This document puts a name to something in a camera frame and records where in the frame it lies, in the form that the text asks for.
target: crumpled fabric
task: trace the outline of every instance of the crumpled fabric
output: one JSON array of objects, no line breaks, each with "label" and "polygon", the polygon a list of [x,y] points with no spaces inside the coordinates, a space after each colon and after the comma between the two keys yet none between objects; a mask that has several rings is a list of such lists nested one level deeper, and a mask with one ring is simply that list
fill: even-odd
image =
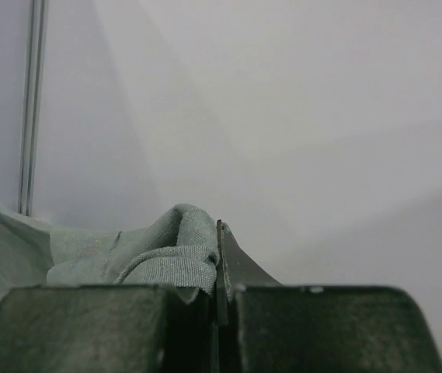
[{"label": "crumpled fabric", "polygon": [[171,284],[212,294],[218,261],[214,220],[193,205],[129,231],[49,225],[0,205],[0,294],[36,284]]}]

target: metal pole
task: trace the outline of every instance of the metal pole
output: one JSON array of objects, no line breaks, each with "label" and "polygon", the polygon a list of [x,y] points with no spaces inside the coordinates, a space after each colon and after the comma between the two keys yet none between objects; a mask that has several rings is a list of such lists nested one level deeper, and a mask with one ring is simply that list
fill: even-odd
[{"label": "metal pole", "polygon": [[31,215],[33,203],[46,8],[47,0],[31,0],[19,181],[19,213],[24,215]]}]

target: gray-green cloth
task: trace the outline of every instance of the gray-green cloth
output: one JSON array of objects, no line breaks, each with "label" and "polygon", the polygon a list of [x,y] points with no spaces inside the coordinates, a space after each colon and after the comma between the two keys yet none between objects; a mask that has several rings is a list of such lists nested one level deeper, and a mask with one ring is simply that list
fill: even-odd
[{"label": "gray-green cloth", "polygon": [[211,294],[218,261],[214,221],[189,204],[130,231],[49,225],[0,205],[0,293],[35,284],[172,284]]}]

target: fabric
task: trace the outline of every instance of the fabric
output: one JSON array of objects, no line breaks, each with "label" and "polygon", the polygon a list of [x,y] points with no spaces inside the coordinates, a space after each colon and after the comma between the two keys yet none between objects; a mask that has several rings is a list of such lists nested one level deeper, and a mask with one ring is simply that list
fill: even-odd
[{"label": "fabric", "polygon": [[213,219],[189,204],[130,231],[49,225],[0,205],[0,294],[35,284],[172,284],[212,294],[218,261]]}]

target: vertical rod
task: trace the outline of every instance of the vertical rod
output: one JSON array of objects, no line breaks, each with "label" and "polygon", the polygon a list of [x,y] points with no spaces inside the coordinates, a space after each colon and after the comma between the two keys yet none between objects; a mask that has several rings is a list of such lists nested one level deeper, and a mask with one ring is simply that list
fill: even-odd
[{"label": "vertical rod", "polygon": [[45,24],[46,0],[30,0],[18,206],[19,213],[24,215],[31,215],[33,204],[33,177]]}]

